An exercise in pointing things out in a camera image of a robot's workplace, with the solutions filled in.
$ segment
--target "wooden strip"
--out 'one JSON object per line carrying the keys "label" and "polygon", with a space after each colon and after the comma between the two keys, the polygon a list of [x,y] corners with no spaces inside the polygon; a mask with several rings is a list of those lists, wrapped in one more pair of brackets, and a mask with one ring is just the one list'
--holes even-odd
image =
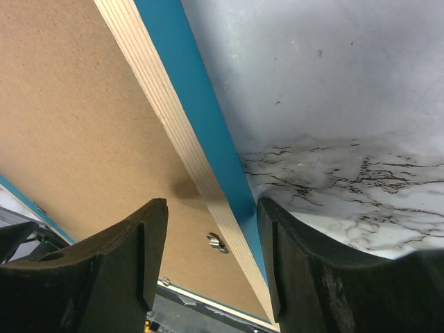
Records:
{"label": "wooden strip", "polygon": [[174,291],[175,293],[178,293],[180,295],[183,295],[187,298],[190,298],[192,300],[197,300],[198,302],[204,303],[204,304],[209,305],[211,307],[215,307],[216,309],[220,309],[221,311],[224,311],[227,314],[232,314],[233,316],[237,316],[239,318],[242,318],[245,321],[249,321],[251,323],[260,325],[262,327],[266,327],[270,330],[276,330],[276,326],[273,326],[272,324],[267,323],[266,321],[262,321],[256,317],[249,316],[248,314],[237,311],[237,310],[232,309],[230,307],[226,307],[225,305],[222,305],[220,303],[214,302],[212,300],[208,300],[207,298],[201,297],[201,296],[196,295],[194,293],[190,293],[189,291],[179,288],[177,286],[174,286],[172,284],[170,284],[169,286],[165,286],[161,281],[158,281],[157,284],[160,285],[161,287],[167,288],[167,289]]}
{"label": "wooden strip", "polygon": [[198,143],[136,5],[133,0],[95,0],[95,3],[191,179],[205,199],[231,252],[273,322],[268,287]]}

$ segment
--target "brown fiberboard surface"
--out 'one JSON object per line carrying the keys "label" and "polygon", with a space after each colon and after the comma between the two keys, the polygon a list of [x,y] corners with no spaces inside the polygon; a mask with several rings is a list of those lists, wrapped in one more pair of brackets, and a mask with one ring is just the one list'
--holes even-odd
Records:
{"label": "brown fiberboard surface", "polygon": [[94,2],[0,3],[0,173],[79,241],[155,197],[161,276],[265,318]]}

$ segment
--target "black clamp jaw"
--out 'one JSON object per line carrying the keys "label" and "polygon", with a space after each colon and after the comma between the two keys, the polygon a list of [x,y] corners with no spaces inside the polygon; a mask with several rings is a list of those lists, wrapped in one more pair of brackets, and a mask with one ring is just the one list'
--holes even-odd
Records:
{"label": "black clamp jaw", "polygon": [[369,255],[270,198],[259,200],[257,223],[282,333],[444,332],[444,250]]}
{"label": "black clamp jaw", "polygon": [[143,332],[167,221],[166,201],[154,199],[77,244],[0,265],[0,331]]}

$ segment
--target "screw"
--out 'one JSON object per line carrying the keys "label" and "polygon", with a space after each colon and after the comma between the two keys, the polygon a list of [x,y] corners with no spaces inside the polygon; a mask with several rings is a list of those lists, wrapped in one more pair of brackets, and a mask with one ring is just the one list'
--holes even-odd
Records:
{"label": "screw", "polygon": [[161,279],[160,280],[161,282],[162,282],[162,284],[164,285],[164,286],[169,286],[170,284],[171,284],[171,281],[170,281],[170,279],[169,278],[167,278],[167,277],[164,277],[163,279]]}

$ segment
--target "teal painted edge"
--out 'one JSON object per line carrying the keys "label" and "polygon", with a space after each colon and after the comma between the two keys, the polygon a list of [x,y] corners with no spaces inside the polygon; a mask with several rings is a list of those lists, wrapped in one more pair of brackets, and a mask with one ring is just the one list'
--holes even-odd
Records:
{"label": "teal painted edge", "polygon": [[205,156],[266,280],[256,202],[180,0],[135,0]]}
{"label": "teal painted edge", "polygon": [[0,175],[0,184],[7,189],[13,196],[19,199],[27,208],[29,208],[32,213],[39,216],[43,221],[45,221],[51,228],[56,230],[61,234],[69,243],[76,243],[61,227],[59,227],[53,220],[39,211],[39,207],[29,200],[23,193],[21,193],[14,185],[12,185],[6,178]]}

